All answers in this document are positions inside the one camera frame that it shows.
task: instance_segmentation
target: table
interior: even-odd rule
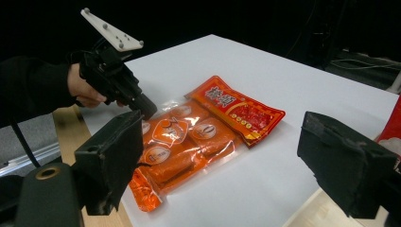
[[[296,154],[305,112],[332,116],[375,138],[398,98],[215,35],[126,65],[159,107],[219,75],[233,89],[287,113],[263,142],[195,176],[153,212],[140,211],[127,188],[122,203],[135,227],[283,226],[319,189]],[[126,111],[114,104],[80,109],[91,134]]]

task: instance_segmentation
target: white bracket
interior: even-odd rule
[[[125,32],[94,16],[87,8],[80,14],[119,52],[140,49],[144,42],[139,42]]]

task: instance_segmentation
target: orange package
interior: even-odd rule
[[[285,115],[218,76],[185,97],[185,103],[143,122],[145,149],[129,184],[142,211],[159,207],[162,195],[208,165],[227,162],[238,145],[257,144]]]

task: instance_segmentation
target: black cable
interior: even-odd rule
[[[26,155],[29,158],[29,160],[36,167],[40,167],[41,165],[38,163],[38,161],[36,160],[35,156],[33,155],[32,150],[30,149],[28,143],[26,142],[26,139],[25,139],[23,133],[21,132],[20,128],[18,127],[18,124],[15,121],[15,119],[13,117],[10,117],[9,118],[9,122],[11,123],[12,129],[14,130],[14,132],[17,135],[18,139],[20,140],[20,143],[23,146],[24,151],[26,152]]]

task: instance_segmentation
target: snack bag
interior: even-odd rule
[[[398,154],[398,160],[394,165],[394,170],[401,174],[401,96],[395,103],[389,121],[376,141],[384,148]]]
[[[285,116],[231,89],[213,76],[184,96],[185,102],[144,121],[144,152],[129,187],[138,207],[156,209],[162,196],[200,170],[251,148]]]

